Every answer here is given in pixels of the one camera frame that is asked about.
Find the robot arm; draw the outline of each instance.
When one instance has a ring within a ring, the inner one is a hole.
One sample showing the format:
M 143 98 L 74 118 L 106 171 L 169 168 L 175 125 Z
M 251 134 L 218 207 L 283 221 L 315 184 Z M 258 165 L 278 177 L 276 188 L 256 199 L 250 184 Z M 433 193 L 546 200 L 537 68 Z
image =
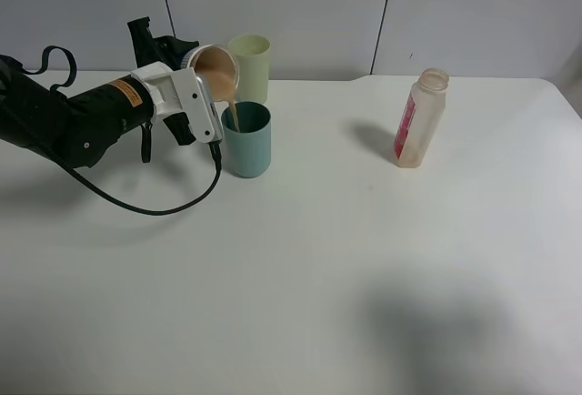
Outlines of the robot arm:
M 139 67 L 130 75 L 77 96 L 66 97 L 57 90 L 70 86 L 75 79 L 75 60 L 66 49 L 49 46 L 43 53 L 43 66 L 35 73 L 26 72 L 12 57 L 0 56 L 0 139 L 56 162 L 119 207 L 163 216 L 193 206 L 212 191 L 222 168 L 219 143 L 223 133 L 204 78 L 197 76 L 192 67 L 172 68 L 180 66 L 181 56 L 198 43 L 170 36 L 154 39 L 148 23 L 149 19 L 143 18 L 129 24 Z M 65 52 L 71 72 L 63 85 L 46 90 L 28 76 L 46 71 L 49 53 L 56 48 Z M 142 129 L 142 160 L 148 162 L 151 126 L 160 120 L 164 120 L 179 145 L 199 140 L 210 146 L 216 177 L 198 199 L 165 211 L 136 208 L 107 195 L 74 171 L 75 167 L 94 166 L 118 138 L 136 127 Z

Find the pouring liquid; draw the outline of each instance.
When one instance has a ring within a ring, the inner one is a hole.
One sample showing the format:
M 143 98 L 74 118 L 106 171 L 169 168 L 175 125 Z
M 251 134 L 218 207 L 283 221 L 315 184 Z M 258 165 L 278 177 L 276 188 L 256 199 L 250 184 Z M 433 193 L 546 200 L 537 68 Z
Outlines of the pouring liquid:
M 228 103 L 235 121 L 235 130 L 240 133 L 235 105 L 236 84 L 233 79 L 224 72 L 210 66 L 200 66 L 197 72 L 206 77 L 206 82 L 210 86 L 212 100 L 215 102 L 226 101 Z

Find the tan cup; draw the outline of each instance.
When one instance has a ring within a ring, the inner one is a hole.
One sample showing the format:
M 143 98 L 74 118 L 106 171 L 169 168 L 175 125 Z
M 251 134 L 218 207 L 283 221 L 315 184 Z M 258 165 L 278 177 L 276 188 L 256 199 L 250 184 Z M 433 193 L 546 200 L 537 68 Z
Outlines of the tan cup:
M 225 47 L 219 45 L 205 45 L 192 49 L 182 59 L 182 68 L 193 67 L 194 71 L 199 74 L 205 68 L 213 68 L 230 77 L 238 87 L 239 74 L 238 63 L 235 57 Z

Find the light yellow cup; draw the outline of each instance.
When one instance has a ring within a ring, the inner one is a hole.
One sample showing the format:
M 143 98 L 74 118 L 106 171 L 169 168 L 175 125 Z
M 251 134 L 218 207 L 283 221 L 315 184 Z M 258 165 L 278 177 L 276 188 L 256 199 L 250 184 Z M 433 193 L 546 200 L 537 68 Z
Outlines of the light yellow cup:
M 264 104 L 269 88 L 271 43 L 260 35 L 240 35 L 227 47 L 238 63 L 238 100 Z

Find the blue cup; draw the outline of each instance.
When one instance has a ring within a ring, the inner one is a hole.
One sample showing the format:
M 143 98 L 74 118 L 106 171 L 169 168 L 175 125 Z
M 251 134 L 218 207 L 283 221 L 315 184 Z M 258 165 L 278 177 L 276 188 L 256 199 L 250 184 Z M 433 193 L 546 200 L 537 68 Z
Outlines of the blue cup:
M 271 164 L 271 113 L 257 102 L 236 103 L 240 133 L 230 108 L 221 117 L 228 162 L 240 177 L 255 178 Z

